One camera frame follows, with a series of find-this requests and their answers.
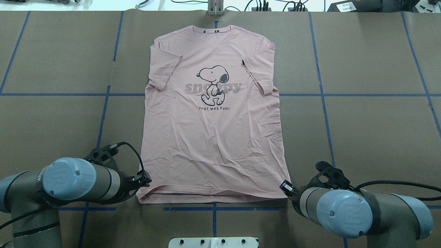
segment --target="t-shirt sleeve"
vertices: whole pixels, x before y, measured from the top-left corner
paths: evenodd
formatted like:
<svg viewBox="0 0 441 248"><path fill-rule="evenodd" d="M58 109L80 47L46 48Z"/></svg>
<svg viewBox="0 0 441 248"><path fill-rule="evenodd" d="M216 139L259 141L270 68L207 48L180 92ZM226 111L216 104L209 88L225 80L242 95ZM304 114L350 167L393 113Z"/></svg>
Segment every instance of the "t-shirt sleeve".
<svg viewBox="0 0 441 248"><path fill-rule="evenodd" d="M275 45L267 38L261 41L257 54L244 58L242 64L262 94L273 92Z"/></svg>
<svg viewBox="0 0 441 248"><path fill-rule="evenodd" d="M150 47L149 84L163 90L182 55L164 50L159 40Z"/></svg>

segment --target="blue joint cap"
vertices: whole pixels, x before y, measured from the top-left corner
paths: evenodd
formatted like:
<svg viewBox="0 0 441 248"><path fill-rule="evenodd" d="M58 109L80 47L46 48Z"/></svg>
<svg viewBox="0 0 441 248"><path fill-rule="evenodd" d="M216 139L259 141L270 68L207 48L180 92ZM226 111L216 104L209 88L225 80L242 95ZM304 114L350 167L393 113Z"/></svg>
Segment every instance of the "blue joint cap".
<svg viewBox="0 0 441 248"><path fill-rule="evenodd" d="M46 167L43 188L51 197L73 201L89 193L96 180L97 172L91 163L80 158L60 158Z"/></svg>
<svg viewBox="0 0 441 248"><path fill-rule="evenodd" d="M372 210L366 200L348 190L331 190L317 203L317 217L332 234L358 238L372 226Z"/></svg>
<svg viewBox="0 0 441 248"><path fill-rule="evenodd" d="M6 207L7 190L9 189L10 185L17 177L19 177L21 174L26 173L26 172L29 172L29 171L24 171L22 173L18 173L18 174L6 177L0 181L0 211L2 211L4 213L8 213L8 214L10 213L10 211Z"/></svg>
<svg viewBox="0 0 441 248"><path fill-rule="evenodd" d="M420 200L405 196L391 194L402 199L414 212L416 218L418 219L420 234L417 240L425 239L430 235L432 228L434 227L434 220L429 208Z"/></svg>

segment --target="snoopy graphic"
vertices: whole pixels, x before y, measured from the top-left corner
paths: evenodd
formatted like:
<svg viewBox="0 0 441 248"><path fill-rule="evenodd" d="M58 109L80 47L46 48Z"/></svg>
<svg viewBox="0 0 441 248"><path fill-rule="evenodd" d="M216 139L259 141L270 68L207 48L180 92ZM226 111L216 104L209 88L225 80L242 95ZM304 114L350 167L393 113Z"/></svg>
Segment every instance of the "snoopy graphic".
<svg viewBox="0 0 441 248"><path fill-rule="evenodd" d="M225 67L216 65L211 68L203 68L196 75L197 77L210 82L211 85L207 88L207 95L201 96L202 101L209 105L221 105L225 100L225 93L219 89L218 83L226 83L229 80L228 72Z"/></svg>

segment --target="metal bracket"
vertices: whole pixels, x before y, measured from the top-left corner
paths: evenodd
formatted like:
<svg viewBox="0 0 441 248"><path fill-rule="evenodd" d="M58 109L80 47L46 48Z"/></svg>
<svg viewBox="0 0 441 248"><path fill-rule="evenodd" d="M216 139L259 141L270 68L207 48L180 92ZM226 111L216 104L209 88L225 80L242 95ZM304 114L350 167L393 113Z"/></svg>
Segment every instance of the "metal bracket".
<svg viewBox="0 0 441 248"><path fill-rule="evenodd" d="M224 15L224 0L208 0L208 15Z"/></svg>

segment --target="cable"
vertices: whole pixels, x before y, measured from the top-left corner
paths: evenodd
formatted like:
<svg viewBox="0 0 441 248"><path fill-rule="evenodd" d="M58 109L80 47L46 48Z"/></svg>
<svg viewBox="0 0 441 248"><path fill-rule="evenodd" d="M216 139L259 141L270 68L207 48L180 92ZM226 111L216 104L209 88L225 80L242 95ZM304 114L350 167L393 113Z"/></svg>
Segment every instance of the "cable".
<svg viewBox="0 0 441 248"><path fill-rule="evenodd" d="M288 6L288 4L290 4L290 3L293 3L294 4L294 8L295 8L295 2L294 1L289 1L289 2L287 2L286 4L285 4L285 7L283 7L283 10L282 10L282 12L284 12L285 11L285 9L286 9L286 6Z"/></svg>
<svg viewBox="0 0 441 248"><path fill-rule="evenodd" d="M409 185L409 186L415 186L420 188L427 188L431 190L435 190L441 193L441 188L430 186L426 184L419 184L419 183L412 183L412 182L405 182L405 181L390 181L390 180L378 180L378 181L371 181L367 183L360 184L359 186L355 187L352 191L354 192L360 192L360 189L374 184L397 184L397 185ZM416 199L420 201L438 201L441 200L441 196L438 197L415 197Z"/></svg>
<svg viewBox="0 0 441 248"><path fill-rule="evenodd" d="M250 1L248 2L248 4L247 4L246 7L245 7L245 10L243 10L243 11L247 11L248 5L250 5L250 3L251 3L252 1L253 1L253 0L250 0Z"/></svg>
<svg viewBox="0 0 441 248"><path fill-rule="evenodd" d="M183 1L183 2L176 2L174 0L172 0L173 3L177 3L177 4L184 4L184 3L191 3L191 2L197 2L197 3L205 3L207 4L208 2L203 2L203 1Z"/></svg>
<svg viewBox="0 0 441 248"><path fill-rule="evenodd" d="M120 147L120 146L122 146L122 145L128 145L128 146L129 146L129 147L130 147L130 148L136 153L136 156L137 156L138 159L139 159L139 164L141 165L141 171L140 171L140 172L142 172L142 173L144 174L144 165L142 164L141 156L139 155L139 153L137 152L137 150L136 150L136 149L135 149L130 143L125 142L125 141L123 141L123 142L118 142L118 143L116 143L116 144L117 144L117 148ZM141 181L140 181L140 184L139 184L139 187L138 187L137 189L135 189L135 191L134 191L131 195L129 195L129 196L127 196L127 197L125 197L125 198L123 198L123 199L117 201L117 202L112 202L112 204L115 204L115 203L121 203L121 202L123 202L123 201L126 201L126 200L132 198L132 197L136 194L136 192L138 192L138 190L141 188L141 186L143 185L143 183L144 183L146 180L147 180L147 178L142 177L142 178L141 178Z"/></svg>
<svg viewBox="0 0 441 248"><path fill-rule="evenodd" d="M136 8L136 9L139 9L139 8L141 7L141 5L146 4L148 1L149 1L149 0L145 0L145 1L142 2L142 3L140 3L140 4L138 4L138 5L135 5L135 8Z"/></svg>
<svg viewBox="0 0 441 248"><path fill-rule="evenodd" d="M228 9L228 8L235 8L235 9L237 9L238 11L240 11L238 8L236 8L236 7L234 7L234 6L228 6L228 7L226 7L225 9Z"/></svg>
<svg viewBox="0 0 441 248"><path fill-rule="evenodd" d="M27 213L27 214L20 215L20 216L18 216L18 217L16 217L16 218L14 218L14 219L12 219L12 220L10 220L10 221L4 223L3 225L0 225L0 230L2 230L2 229L5 228L6 226L8 226L8 225L10 225L10 224L12 224L12 223L14 223L14 222L16 222L16 221L19 221L19 220L21 220L21 219L23 219L23 218L26 218L26 217L28 217L28 216L31 216L31 215L33 215L33 214L38 214L38 213L40 213L40 212L43 212L43 211L46 211L46 210L49 210L49 209L52 209L52 208L51 208L51 207L44 207L44 208L40 208L40 209L34 210L34 211L32 211L32 212L29 212L29 213Z"/></svg>

